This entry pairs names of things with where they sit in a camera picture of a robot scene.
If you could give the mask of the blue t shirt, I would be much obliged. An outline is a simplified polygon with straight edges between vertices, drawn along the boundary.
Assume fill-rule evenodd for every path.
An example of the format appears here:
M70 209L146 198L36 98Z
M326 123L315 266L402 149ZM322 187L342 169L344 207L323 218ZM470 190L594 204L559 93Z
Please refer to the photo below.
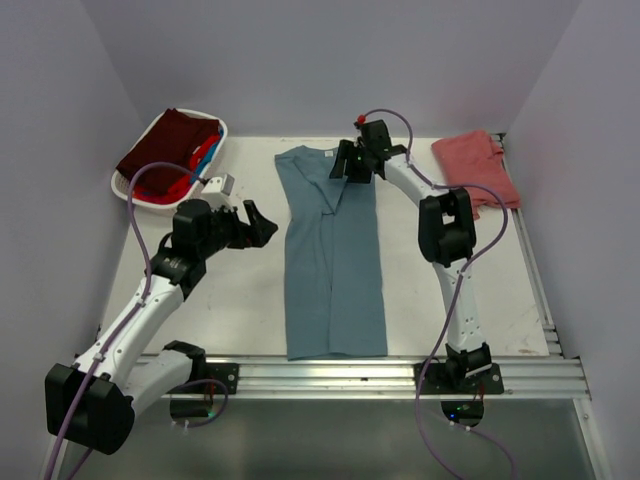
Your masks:
M291 216L284 273L291 360L388 353L375 185L331 178L336 154L297 146L274 158Z

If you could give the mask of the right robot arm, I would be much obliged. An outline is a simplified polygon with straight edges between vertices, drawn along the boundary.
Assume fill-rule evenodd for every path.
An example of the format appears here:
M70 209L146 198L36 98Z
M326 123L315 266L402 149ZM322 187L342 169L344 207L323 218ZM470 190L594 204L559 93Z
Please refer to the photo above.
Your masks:
M463 187L446 188L426 179L411 163L409 149L392 143L384 121L368 121L362 115L355 127L357 138L339 143L329 177L364 184L377 175L417 207L419 250L436 272L447 314L442 335L446 360L427 363L423 377L434 388L468 392L492 367L468 264L477 243L469 193Z

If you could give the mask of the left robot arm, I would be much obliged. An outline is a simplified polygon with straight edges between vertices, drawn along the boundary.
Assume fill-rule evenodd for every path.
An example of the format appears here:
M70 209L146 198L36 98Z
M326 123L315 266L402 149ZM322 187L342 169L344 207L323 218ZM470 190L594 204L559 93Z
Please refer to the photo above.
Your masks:
M178 206L172 229L149 260L135 294L111 326L72 365L54 365L45 377L47 429L111 455L128 438L134 422L164 394L228 387L210 375L204 349L181 341L166 344L145 366L137 364L159 328L185 303L206 274L206 262L225 250L262 248L277 232L255 203L211 207L204 200Z

